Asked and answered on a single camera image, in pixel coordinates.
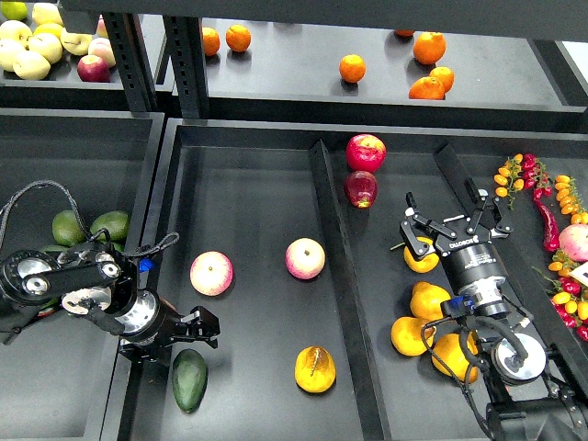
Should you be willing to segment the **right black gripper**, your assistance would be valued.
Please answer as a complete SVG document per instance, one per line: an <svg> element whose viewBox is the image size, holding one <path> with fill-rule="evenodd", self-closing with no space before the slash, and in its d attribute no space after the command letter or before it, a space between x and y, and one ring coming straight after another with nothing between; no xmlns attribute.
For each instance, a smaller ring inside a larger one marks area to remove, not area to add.
<svg viewBox="0 0 588 441"><path fill-rule="evenodd" d="M400 234L414 260L437 254L456 296L468 297L472 313L503 319L509 313L500 286L508 273L492 238L514 232L506 202L478 189L471 177L464 182L467 193L464 215L435 221L422 215L412 192L405 196L407 209Z"/></svg>

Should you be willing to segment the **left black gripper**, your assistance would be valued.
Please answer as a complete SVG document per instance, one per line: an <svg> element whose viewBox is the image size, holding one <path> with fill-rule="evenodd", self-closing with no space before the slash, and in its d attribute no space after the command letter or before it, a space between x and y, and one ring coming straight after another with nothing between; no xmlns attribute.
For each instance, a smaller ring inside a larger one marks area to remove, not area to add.
<svg viewBox="0 0 588 441"><path fill-rule="evenodd" d="M123 325L119 354L133 363L169 366L175 342L204 342L218 347L219 318L203 306L181 316L167 300L148 290L139 290L123 312L115 317Z"/></svg>

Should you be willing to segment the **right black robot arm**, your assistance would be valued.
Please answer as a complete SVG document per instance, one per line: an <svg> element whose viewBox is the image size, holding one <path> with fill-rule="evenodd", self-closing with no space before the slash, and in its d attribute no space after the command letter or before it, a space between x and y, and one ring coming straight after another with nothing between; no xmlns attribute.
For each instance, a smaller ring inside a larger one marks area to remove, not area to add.
<svg viewBox="0 0 588 441"><path fill-rule="evenodd" d="M420 261L435 254L453 291L440 304L441 316L424 324L426 332L442 323L458 325L458 347L467 368L480 372L489 402L474 416L491 440L584 440L587 407L571 386L549 370L556 354L526 327L533 321L523 307L502 291L508 278L493 240L513 230L499 198L464 183L472 210L440 222L420 213L413 195L400 234L411 256Z"/></svg>

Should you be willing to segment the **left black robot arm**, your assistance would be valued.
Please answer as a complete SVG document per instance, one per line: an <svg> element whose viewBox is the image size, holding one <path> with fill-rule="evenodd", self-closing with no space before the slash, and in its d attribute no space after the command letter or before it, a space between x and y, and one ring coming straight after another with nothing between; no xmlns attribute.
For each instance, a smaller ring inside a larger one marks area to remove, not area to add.
<svg viewBox="0 0 588 441"><path fill-rule="evenodd" d="M18 250L1 262L1 341L11 344L39 322L56 301L119 339L119 352L135 361L160 361L176 343L204 342L217 347L218 318L197 306L183 316L167 300L140 285L140 262L175 244L167 234L157 245L134 253L117 251L109 232L91 233L74 199L69 201L84 241L60 253Z"/></svg>

